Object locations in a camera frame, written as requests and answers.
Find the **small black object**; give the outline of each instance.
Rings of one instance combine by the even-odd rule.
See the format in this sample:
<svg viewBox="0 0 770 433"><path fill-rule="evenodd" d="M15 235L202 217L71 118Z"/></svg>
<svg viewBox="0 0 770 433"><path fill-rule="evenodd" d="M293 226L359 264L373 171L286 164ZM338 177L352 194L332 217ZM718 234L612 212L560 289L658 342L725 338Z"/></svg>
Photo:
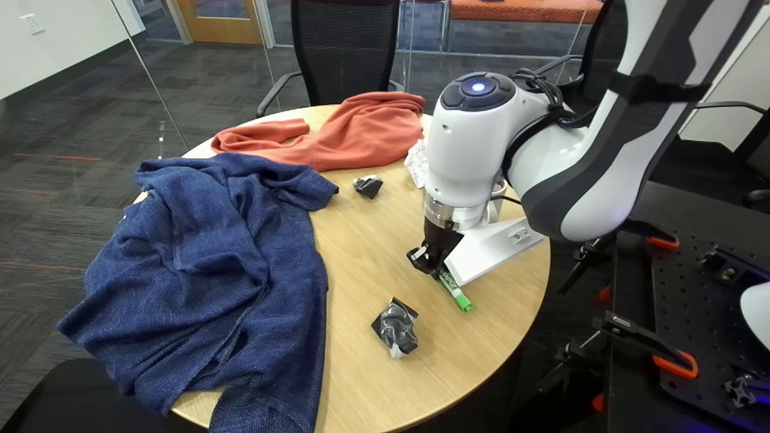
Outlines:
<svg viewBox="0 0 770 433"><path fill-rule="evenodd" d="M691 353L671 347L658 331L649 331L631 321L629 317L604 309L595 326L596 331L585 342L567 342L565 347L560 347L555 356L559 364L536 385L540 392L548 392L559 382L567 379L577 368L593 376L602 376L608 342L620 342L649 350L654 365L667 372L667 378L693 379L699 376L699 360Z"/></svg>
<svg viewBox="0 0 770 433"><path fill-rule="evenodd" d="M559 294L567 294L575 281L588 271L588 267L596 267L602 261L606 261L612 255L606 252L606 245L613 241L613 235L602 235L602 238L595 238L589 243L583 243L573 258L573 270L570 275L559 283Z"/></svg>
<svg viewBox="0 0 770 433"><path fill-rule="evenodd" d="M403 358L417 349L413 320L417 309L411 309L400 297L392 297L371 324L377 331L377 336L389 347L392 358Z"/></svg>
<svg viewBox="0 0 770 433"><path fill-rule="evenodd" d="M770 214L770 189L752 189L745 206Z"/></svg>
<svg viewBox="0 0 770 433"><path fill-rule="evenodd" d="M373 200L373 196L377 196L377 192L382 188L382 177L377 177L377 176L357 177L354 188L359 194Z"/></svg>
<svg viewBox="0 0 770 433"><path fill-rule="evenodd" d="M723 389L726 392L733 409L770 404L770 382L766 378L753 378L752 372L726 379Z"/></svg>
<svg viewBox="0 0 770 433"><path fill-rule="evenodd" d="M457 234L453 226L436 226L430 218L423 218L423 243L418 248L411 248L407 252L407 260L411 267L425 275L436 275L444 264L444 260L454 249L454 245L462 241L462 234Z"/></svg>
<svg viewBox="0 0 770 433"><path fill-rule="evenodd" d="M713 249L701 260L701 264L725 287L749 289L770 278L770 270L726 249L713 245Z"/></svg>

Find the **wall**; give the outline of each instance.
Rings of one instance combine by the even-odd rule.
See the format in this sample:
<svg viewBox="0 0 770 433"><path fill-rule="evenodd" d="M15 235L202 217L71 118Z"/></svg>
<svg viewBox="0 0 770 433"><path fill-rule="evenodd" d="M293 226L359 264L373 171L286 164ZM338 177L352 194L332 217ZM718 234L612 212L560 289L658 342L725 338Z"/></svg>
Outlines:
<svg viewBox="0 0 770 433"><path fill-rule="evenodd" d="M752 100L756 105L770 105L770 6L766 5L733 54L723 68L714 86L702 98L708 100ZM681 130L683 139L723 141L737 149L752 127L758 122L758 112L745 107L711 107L696 111Z"/></svg>
<svg viewBox="0 0 770 433"><path fill-rule="evenodd" d="M145 32L129 0L115 5L133 33ZM0 0L0 98L121 40L125 28L111 0Z"/></svg>

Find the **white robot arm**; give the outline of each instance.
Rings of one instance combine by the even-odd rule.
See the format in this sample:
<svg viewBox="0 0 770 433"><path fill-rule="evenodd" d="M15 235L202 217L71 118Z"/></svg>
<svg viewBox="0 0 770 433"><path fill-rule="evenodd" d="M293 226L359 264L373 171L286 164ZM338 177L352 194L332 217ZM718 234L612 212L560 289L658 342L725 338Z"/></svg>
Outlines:
<svg viewBox="0 0 770 433"><path fill-rule="evenodd" d="M506 75L451 82L425 139L425 241L410 260L423 271L444 264L465 231L488 222L501 177L548 238L616 231L758 6L760 0L626 0L626 51L588 127L563 125L567 105Z"/></svg>

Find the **office chair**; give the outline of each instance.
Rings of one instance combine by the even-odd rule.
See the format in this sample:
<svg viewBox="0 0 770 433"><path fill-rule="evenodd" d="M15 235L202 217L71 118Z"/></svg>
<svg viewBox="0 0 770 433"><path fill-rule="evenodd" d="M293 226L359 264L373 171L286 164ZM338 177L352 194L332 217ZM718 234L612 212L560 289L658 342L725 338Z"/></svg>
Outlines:
<svg viewBox="0 0 770 433"><path fill-rule="evenodd" d="M199 433L202 427L161 419L119 392L95 358L55 365L22 402L2 433Z"/></svg>
<svg viewBox="0 0 770 433"><path fill-rule="evenodd" d="M720 141L677 139L649 180L770 214L770 158L766 162L766 154L770 154L767 111L737 152Z"/></svg>
<svg viewBox="0 0 770 433"><path fill-rule="evenodd" d="M581 122L589 125L596 105L604 98L612 75L616 73L626 47L629 18L626 0L604 0L595 23L589 27L581 68L573 76L555 85L560 98L577 112ZM555 57L525 75L547 76L552 69L570 63L573 54Z"/></svg>
<svg viewBox="0 0 770 433"><path fill-rule="evenodd" d="M310 105L389 89L400 6L400 0L292 0L293 53L300 69L275 82L257 115L267 112L293 76L304 76Z"/></svg>

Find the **round wooden table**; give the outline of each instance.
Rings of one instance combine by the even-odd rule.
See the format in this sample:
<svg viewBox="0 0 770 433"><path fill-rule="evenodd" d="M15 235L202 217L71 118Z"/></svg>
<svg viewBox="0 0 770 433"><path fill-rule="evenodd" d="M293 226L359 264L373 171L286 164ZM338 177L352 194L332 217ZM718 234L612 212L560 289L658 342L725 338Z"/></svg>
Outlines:
<svg viewBox="0 0 770 433"><path fill-rule="evenodd" d="M283 111L317 130L338 105ZM209 141L187 155L213 155ZM354 189L360 176L386 180L376 200ZM316 245L330 275L327 349L316 431L397 431L418 424L477 389L519 347L542 305L552 252L540 243L465 289L462 313L407 249L423 238L422 189L403 164L324 174L339 184L330 206L314 214ZM522 217L504 205L504 218ZM397 295L411 305L418 349L389 358L371 321ZM222 389L187 392L174 410L209 426Z"/></svg>

